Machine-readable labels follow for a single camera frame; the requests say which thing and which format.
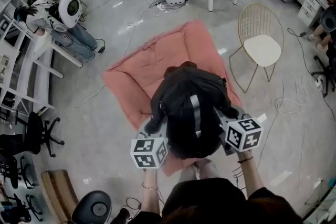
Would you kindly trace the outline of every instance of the backpack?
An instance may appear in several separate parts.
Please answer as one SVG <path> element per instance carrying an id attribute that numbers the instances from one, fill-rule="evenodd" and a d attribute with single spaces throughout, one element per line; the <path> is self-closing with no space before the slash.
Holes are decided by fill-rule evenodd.
<path id="1" fill-rule="evenodd" d="M 167 116 L 166 136 L 174 155 L 204 158 L 220 147 L 223 129 L 214 108 L 225 113 L 230 107 L 226 79 L 186 62 L 167 68 L 151 100 L 153 118 L 145 129 L 155 133 Z"/>

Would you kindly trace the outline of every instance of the jeans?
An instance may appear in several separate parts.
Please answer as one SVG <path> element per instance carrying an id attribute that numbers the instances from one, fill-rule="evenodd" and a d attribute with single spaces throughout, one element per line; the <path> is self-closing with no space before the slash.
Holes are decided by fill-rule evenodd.
<path id="1" fill-rule="evenodd" d="M 72 52 L 81 54 L 84 60 L 89 60 L 94 55 L 92 50 L 97 47 L 97 41 L 78 24 L 65 33 L 58 33 L 53 30 L 50 35 L 63 47 Z"/>

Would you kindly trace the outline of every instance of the black office chair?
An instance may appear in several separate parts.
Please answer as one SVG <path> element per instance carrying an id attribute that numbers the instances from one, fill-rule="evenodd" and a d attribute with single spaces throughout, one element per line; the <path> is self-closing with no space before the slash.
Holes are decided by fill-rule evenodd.
<path id="1" fill-rule="evenodd" d="M 50 141 L 58 145 L 64 145 L 64 141 L 54 139 L 51 136 L 51 131 L 55 123 L 60 121 L 60 118 L 56 118 L 48 128 L 49 121 L 44 121 L 43 126 L 42 119 L 35 112 L 30 113 L 28 122 L 20 119 L 17 113 L 15 124 L 19 122 L 25 125 L 27 127 L 26 134 L 24 138 L 22 134 L 0 135 L 0 153 L 7 158 L 24 151 L 29 151 L 36 155 L 40 152 L 41 145 L 46 144 L 50 157 L 56 157 L 55 154 L 51 153 Z"/>
<path id="2" fill-rule="evenodd" d="M 39 218 L 38 215 L 42 215 L 42 212 L 37 211 L 32 206 L 33 198 L 34 196 L 32 195 L 26 195 L 26 200 L 28 203 L 28 207 L 26 207 L 26 205 L 22 204 L 21 200 L 16 196 L 16 194 L 14 194 L 14 197 L 9 197 L 9 199 L 15 201 L 16 206 L 12 208 L 5 208 L 1 212 L 1 216 L 4 222 L 10 223 L 10 224 L 18 224 L 19 222 L 23 221 L 23 222 L 29 223 L 32 220 L 29 210 L 34 214 L 37 220 L 41 222 L 42 219 Z"/>
<path id="3" fill-rule="evenodd" d="M 27 189 L 33 189 L 33 187 L 38 186 L 38 184 L 31 183 L 27 177 L 26 170 L 30 166 L 30 164 L 23 164 L 24 156 L 20 158 L 20 167 L 17 168 L 17 160 L 15 157 L 10 157 L 4 162 L 0 163 L 0 173 L 4 177 L 4 182 L 6 182 L 6 178 L 9 178 L 11 181 L 11 185 L 14 189 L 18 187 L 18 181 L 24 181 Z"/>
<path id="4" fill-rule="evenodd" d="M 329 82 L 332 85 L 332 92 L 335 91 L 335 83 L 336 83 L 336 49 L 333 43 L 328 44 L 327 56 L 329 58 L 329 65 L 325 66 L 321 59 L 315 55 L 314 60 L 317 60 L 322 67 L 323 71 L 312 72 L 311 75 L 314 77 L 315 75 L 322 75 L 326 78 L 326 84 L 324 87 L 323 97 L 328 95 L 329 91 Z"/>

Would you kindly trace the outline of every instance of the drawer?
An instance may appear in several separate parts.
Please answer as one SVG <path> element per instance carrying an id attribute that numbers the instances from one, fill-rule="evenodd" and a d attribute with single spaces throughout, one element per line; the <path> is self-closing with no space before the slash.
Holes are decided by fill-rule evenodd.
<path id="1" fill-rule="evenodd" d="M 318 9 L 320 8 L 320 4 L 317 2 L 317 0 L 306 0 L 313 9 L 315 9 L 316 11 L 318 11 Z"/>
<path id="2" fill-rule="evenodd" d="M 303 4 L 303 8 L 306 10 L 306 11 L 308 11 L 309 12 L 309 14 L 311 15 L 311 17 L 315 17 L 315 15 L 317 14 L 317 10 L 315 10 L 313 7 L 312 7 L 312 5 L 310 5 L 308 3 L 308 1 L 306 0 L 305 2 L 304 2 L 304 4 Z"/>
<path id="3" fill-rule="evenodd" d="M 305 25 L 310 26 L 313 17 L 304 8 L 301 8 L 298 17 L 304 22 Z"/>

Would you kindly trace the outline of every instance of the white cabinet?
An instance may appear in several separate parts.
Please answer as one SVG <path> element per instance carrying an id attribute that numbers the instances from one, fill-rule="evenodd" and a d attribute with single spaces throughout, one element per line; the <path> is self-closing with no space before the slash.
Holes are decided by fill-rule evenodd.
<path id="1" fill-rule="evenodd" d="M 311 27 L 316 21 L 320 20 L 321 14 L 328 6 L 326 0 L 304 0 L 298 17 L 305 25 Z"/>

